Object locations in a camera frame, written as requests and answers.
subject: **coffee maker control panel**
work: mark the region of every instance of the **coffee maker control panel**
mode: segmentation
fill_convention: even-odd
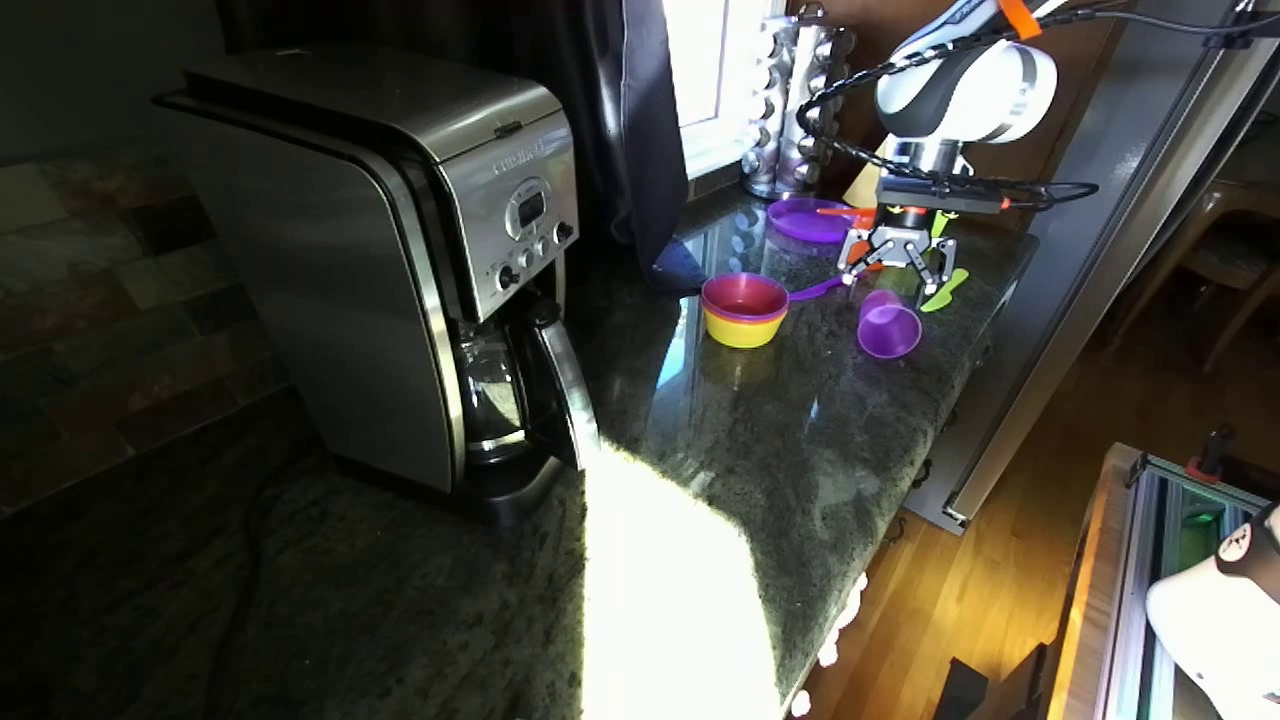
[[[512,128],[442,177],[457,202],[472,318],[486,325],[580,236],[567,120]]]

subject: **plastic cup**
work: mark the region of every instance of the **plastic cup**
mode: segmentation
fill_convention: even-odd
[[[924,341],[924,318],[888,286],[872,286],[856,306],[856,346],[872,358],[914,357]]]

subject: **wooden floor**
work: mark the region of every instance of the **wooden floor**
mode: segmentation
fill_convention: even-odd
[[[1280,311],[1255,316],[1201,375],[1182,301],[1167,286],[1119,351],[1096,341],[1077,358],[963,537],[906,517],[869,572],[863,613],[839,634],[839,665],[808,679],[815,720],[928,720],[952,655],[1005,676],[1053,638],[1113,440],[1187,460],[1227,418],[1242,456],[1280,468]]]

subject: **granite countertop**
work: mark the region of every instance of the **granite countertop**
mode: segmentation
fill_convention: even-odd
[[[851,346],[851,292],[728,351],[629,250],[575,267],[602,460],[520,527],[340,462],[298,396],[0,524],[4,716],[782,716],[948,418],[1019,250],[917,357]],[[683,272],[787,286],[831,256],[723,199]]]

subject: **purple cup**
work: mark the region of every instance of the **purple cup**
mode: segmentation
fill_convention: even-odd
[[[924,334],[924,318],[888,286],[872,286],[856,306],[856,346],[872,358],[901,358]]]

